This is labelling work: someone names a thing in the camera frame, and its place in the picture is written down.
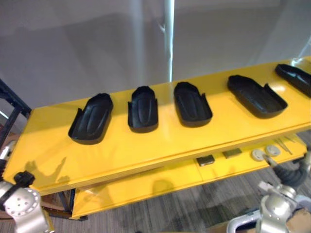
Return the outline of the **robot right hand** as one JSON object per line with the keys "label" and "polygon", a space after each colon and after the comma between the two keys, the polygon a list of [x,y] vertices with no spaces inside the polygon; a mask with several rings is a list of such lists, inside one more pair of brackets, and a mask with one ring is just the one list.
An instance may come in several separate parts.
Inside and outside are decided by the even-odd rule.
{"label": "robot right hand", "polygon": [[289,170],[277,164],[271,157],[264,154],[264,160],[272,167],[276,176],[280,179],[280,183],[285,186],[292,187],[297,190],[306,180],[311,170],[311,148],[307,147],[304,158],[299,161],[299,168]]}

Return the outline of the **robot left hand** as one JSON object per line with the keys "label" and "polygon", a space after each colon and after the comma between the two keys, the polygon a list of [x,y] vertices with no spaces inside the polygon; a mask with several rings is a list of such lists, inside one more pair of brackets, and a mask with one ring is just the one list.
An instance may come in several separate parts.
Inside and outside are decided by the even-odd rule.
{"label": "robot left hand", "polygon": [[5,171],[10,155],[14,150],[16,142],[17,142],[16,140],[10,141],[0,153],[0,181],[1,182],[3,181],[3,173]]}

